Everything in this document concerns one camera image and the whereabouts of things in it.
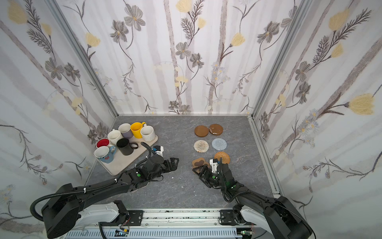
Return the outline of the beige serving tray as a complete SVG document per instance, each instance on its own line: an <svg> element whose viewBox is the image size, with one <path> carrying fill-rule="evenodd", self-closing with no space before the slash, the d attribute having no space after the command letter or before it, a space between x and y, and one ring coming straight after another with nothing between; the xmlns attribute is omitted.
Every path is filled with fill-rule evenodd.
<svg viewBox="0 0 382 239"><path fill-rule="evenodd" d="M139 145L139 148L136 149L133 154L125 156L120 152L120 150L117 148L117 146L114 145L114 146L116 146L117 150L116 150L116 153L114 155L113 162L106 164L104 162L99 161L98 159L96 159L96 160L105 168L105 170L110 175L117 175L123 169L125 169L127 166L132 164L140 155L148 152L148 150L144 146L141 145L142 142L145 142L150 147L153 147L154 144L158 141L158 139L159 139L159 137L156 135L156 138L153 141L145 142L143 140L143 138L138 139L138 138L133 137L133 138L129 139L130 142L136 142Z"/></svg>

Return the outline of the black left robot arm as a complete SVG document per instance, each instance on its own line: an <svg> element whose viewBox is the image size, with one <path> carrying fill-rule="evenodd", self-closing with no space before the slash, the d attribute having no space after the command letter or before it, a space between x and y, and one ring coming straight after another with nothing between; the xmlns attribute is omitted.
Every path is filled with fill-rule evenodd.
<svg viewBox="0 0 382 239"><path fill-rule="evenodd" d="M84 209L109 197L142 188L164 173L177 170L178 164L178 158L165 160L155 154L114 179L81 187L66 184L56 193L36 199L30 206L30 212L44 223L47 237L54 239L73 229Z"/></svg>

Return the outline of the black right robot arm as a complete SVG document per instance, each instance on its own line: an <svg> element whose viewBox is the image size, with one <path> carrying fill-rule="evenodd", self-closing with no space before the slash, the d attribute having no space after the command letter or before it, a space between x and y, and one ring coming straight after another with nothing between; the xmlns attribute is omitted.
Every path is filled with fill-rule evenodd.
<svg viewBox="0 0 382 239"><path fill-rule="evenodd" d="M228 164L218 163L216 171L206 165L193 172L208 188L220 190L227 203L236 202L235 208L244 221L261 225L276 239L308 239L316 236L312 227L284 196L267 197L250 190L232 176Z"/></svg>

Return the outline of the white mug blue handle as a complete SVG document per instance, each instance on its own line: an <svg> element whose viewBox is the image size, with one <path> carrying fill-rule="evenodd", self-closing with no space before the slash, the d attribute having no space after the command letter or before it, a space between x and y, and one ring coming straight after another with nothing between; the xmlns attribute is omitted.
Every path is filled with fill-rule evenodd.
<svg viewBox="0 0 382 239"><path fill-rule="evenodd" d="M114 145L112 145L110 147L109 146L101 146L94 151L93 156L96 159L98 159L99 161L104 162L106 164L109 164L109 163L113 162L116 150L117 150L117 148Z"/></svg>

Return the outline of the black ceramic mug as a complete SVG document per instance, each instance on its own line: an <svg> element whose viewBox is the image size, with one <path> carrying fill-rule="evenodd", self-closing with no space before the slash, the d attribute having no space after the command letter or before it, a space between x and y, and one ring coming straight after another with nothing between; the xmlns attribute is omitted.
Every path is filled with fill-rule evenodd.
<svg viewBox="0 0 382 239"><path fill-rule="evenodd" d="M130 142L130 140L127 138L119 139L116 143L116 146L125 156L133 154L134 151L139 148L138 143Z"/></svg>

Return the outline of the blue grey woven coaster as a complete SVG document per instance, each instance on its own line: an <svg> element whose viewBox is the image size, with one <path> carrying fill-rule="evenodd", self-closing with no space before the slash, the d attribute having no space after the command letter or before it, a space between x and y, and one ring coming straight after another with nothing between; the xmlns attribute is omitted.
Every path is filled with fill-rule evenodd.
<svg viewBox="0 0 382 239"><path fill-rule="evenodd" d="M223 151L227 148L227 142L222 138L215 138L211 142L211 145L215 150L218 150L218 151Z"/></svg>

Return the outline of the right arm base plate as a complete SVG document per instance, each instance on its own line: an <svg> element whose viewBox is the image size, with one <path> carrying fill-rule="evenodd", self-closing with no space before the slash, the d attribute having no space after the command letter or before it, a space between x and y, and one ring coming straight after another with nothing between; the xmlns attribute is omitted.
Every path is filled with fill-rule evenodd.
<svg viewBox="0 0 382 239"><path fill-rule="evenodd" d="M233 209L222 209L219 211L219 224L222 226L238 225L237 213Z"/></svg>

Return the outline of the woven multicolour round coaster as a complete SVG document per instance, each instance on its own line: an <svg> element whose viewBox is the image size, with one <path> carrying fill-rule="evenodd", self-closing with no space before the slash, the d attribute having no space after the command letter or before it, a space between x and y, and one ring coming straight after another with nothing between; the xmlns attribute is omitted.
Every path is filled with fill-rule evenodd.
<svg viewBox="0 0 382 239"><path fill-rule="evenodd" d="M199 153L205 153L209 150L209 144L205 140L197 140L194 143L194 149Z"/></svg>

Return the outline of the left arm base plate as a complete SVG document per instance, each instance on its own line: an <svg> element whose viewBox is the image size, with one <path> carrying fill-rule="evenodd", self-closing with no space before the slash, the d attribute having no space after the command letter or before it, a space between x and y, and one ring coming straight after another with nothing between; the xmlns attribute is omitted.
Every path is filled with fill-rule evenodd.
<svg viewBox="0 0 382 239"><path fill-rule="evenodd" d="M110 222L101 222L101 225L118 227L141 226L142 218L142 210L129 210L119 213L117 217Z"/></svg>

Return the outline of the brown paw coaster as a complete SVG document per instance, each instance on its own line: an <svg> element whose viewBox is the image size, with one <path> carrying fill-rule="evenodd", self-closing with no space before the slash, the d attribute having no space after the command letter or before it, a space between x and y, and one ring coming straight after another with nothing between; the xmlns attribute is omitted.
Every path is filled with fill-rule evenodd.
<svg viewBox="0 0 382 239"><path fill-rule="evenodd" d="M197 168L197 167L206 167L208 169L210 169L210 164L208 161L206 161L204 158L198 158L198 159L195 159L192 161L192 166L193 168Z"/></svg>

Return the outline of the rattan wicker round coaster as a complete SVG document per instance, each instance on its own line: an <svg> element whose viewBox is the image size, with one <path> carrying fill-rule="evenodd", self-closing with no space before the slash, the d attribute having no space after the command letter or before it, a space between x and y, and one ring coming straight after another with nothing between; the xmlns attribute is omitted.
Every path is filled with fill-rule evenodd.
<svg viewBox="0 0 382 239"><path fill-rule="evenodd" d="M223 164L229 164L231 162L230 156L226 152L217 152L214 155L214 159L217 159L218 161L222 161Z"/></svg>

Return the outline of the brown cork round coaster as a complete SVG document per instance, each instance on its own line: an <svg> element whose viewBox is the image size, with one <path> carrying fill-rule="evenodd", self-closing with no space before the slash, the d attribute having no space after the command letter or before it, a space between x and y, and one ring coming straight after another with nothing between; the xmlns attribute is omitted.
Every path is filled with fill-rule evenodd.
<svg viewBox="0 0 382 239"><path fill-rule="evenodd" d="M195 128L195 135L198 137L206 137L209 133L209 129L204 125L198 125Z"/></svg>

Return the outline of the dark brown glossy coaster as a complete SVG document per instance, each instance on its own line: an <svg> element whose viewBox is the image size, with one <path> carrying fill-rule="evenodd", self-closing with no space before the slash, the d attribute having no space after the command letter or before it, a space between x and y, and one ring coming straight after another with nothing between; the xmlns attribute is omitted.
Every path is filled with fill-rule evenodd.
<svg viewBox="0 0 382 239"><path fill-rule="evenodd" d="M212 134L212 135L221 135L224 131L224 128L219 125L219 124L211 124L209 126L209 132Z"/></svg>

